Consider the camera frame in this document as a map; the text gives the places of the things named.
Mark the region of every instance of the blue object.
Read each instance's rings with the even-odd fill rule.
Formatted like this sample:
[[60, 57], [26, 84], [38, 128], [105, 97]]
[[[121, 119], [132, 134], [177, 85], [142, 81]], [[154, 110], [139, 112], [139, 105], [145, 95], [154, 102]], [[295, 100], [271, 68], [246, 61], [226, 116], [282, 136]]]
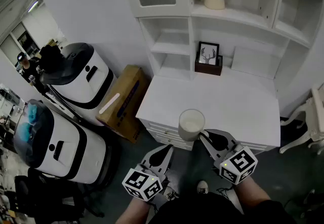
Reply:
[[28, 105], [28, 121], [30, 123], [35, 123], [36, 121], [36, 114], [37, 114], [37, 105]]
[[24, 122], [24, 123], [18, 125], [17, 133], [18, 133], [19, 138], [22, 141], [28, 142], [31, 127], [32, 127], [32, 125], [29, 124], [28, 122]]

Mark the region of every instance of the white cup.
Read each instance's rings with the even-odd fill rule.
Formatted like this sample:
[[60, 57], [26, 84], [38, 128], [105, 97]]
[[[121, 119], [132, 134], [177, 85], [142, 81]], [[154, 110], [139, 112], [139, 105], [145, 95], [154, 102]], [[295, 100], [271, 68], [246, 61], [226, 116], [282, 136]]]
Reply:
[[205, 126], [204, 115], [195, 109], [188, 109], [179, 117], [178, 133], [185, 141], [195, 141]]

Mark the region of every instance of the black shirt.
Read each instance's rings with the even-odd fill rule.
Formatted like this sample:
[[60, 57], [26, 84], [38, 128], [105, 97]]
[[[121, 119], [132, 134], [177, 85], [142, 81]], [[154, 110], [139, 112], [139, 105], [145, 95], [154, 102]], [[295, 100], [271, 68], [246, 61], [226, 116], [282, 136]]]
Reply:
[[225, 197], [213, 193], [180, 197], [163, 205], [149, 224], [296, 224], [279, 202], [264, 201], [242, 215]]
[[29, 68], [27, 68], [27, 69], [23, 68], [22, 69], [22, 76], [23, 76], [23, 78], [26, 79], [26, 81], [28, 83], [31, 82], [29, 77], [34, 76], [35, 77], [34, 86], [41, 94], [43, 94], [43, 93], [45, 93], [45, 88], [44, 88], [43, 84], [39, 80], [39, 77], [40, 77], [39, 73], [40, 73], [40, 70], [41, 70], [39, 68], [40, 62], [41, 62], [41, 60], [39, 58], [36, 58], [36, 57], [30, 59], [29, 60], [29, 63], [30, 63]]

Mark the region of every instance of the cardboard box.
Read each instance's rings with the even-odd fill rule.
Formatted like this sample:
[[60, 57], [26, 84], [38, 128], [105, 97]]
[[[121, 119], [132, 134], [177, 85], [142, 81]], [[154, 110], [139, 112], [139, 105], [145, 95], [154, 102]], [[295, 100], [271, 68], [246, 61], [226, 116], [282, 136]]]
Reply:
[[118, 135], [135, 143], [142, 129], [136, 113], [140, 107], [149, 83], [143, 70], [127, 65], [101, 103], [97, 119]]

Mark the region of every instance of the white chair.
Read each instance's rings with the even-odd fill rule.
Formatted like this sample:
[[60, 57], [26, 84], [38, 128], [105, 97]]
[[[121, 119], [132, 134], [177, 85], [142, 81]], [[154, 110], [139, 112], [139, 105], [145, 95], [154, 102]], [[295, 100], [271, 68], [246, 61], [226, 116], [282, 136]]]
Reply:
[[[280, 123], [281, 126], [286, 126], [296, 119], [301, 112], [306, 113], [305, 121], [297, 128], [301, 128], [306, 122], [308, 128], [307, 132], [295, 141], [280, 148], [279, 152], [281, 154], [287, 149], [303, 144], [310, 139], [312, 139], [313, 142], [309, 144], [309, 148], [315, 144], [324, 146], [324, 85], [322, 85], [319, 89], [312, 88], [311, 91], [313, 97], [307, 99], [305, 104], [298, 107], [287, 121], [282, 121]], [[320, 148], [317, 154], [319, 155], [322, 150], [324, 150], [324, 147]]]

